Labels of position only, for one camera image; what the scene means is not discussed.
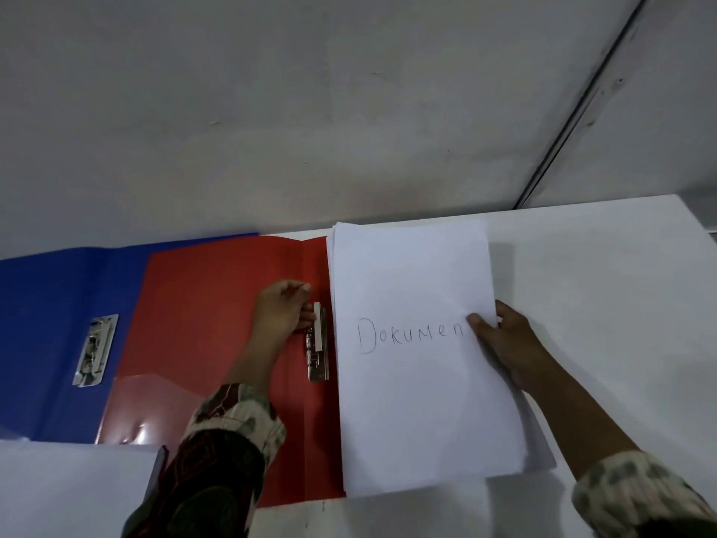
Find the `left hand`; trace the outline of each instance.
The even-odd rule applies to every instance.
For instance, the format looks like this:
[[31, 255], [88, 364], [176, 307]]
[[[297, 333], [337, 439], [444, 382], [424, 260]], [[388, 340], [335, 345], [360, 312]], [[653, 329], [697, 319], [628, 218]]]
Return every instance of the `left hand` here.
[[278, 350], [294, 330], [316, 319], [308, 303], [311, 285], [282, 280], [263, 289], [254, 303], [250, 341]]

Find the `white paper sheet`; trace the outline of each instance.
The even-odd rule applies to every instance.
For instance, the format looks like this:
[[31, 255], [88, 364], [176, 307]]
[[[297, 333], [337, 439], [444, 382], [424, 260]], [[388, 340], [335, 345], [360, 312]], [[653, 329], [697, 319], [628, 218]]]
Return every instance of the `white paper sheet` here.
[[0, 440], [0, 536], [120, 536], [159, 448]]
[[483, 225], [339, 224], [328, 247], [347, 495], [554, 466], [465, 321], [497, 325]]

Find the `right hand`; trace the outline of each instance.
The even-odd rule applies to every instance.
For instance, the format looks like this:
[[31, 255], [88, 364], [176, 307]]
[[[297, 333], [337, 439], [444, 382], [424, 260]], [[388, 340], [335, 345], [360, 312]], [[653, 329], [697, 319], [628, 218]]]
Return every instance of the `right hand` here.
[[486, 323], [477, 313], [471, 313], [466, 321], [478, 340], [496, 353], [515, 384], [532, 394], [542, 383], [559, 373], [560, 365], [543, 347], [525, 316], [500, 300], [496, 300], [496, 312], [503, 318], [497, 328]]

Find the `metal clip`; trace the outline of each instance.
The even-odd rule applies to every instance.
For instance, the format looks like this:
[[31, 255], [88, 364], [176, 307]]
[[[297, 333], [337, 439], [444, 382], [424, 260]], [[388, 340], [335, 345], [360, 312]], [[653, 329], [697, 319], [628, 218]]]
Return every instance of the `metal clip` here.
[[119, 315], [97, 317], [90, 323], [72, 384], [91, 387], [102, 381]]
[[316, 321], [306, 329], [306, 367], [309, 381], [328, 380], [328, 345], [326, 343], [326, 311], [314, 302]]

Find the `patterned sleeve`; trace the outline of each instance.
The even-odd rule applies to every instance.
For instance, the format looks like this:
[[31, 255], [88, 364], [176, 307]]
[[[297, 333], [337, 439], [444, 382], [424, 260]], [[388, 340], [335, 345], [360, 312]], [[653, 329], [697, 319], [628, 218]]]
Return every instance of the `patterned sleeve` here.
[[222, 385], [194, 413], [157, 487], [123, 537], [246, 536], [286, 429], [253, 387]]
[[717, 516], [705, 499], [645, 452], [597, 463], [577, 482], [572, 500], [600, 537], [717, 537]]

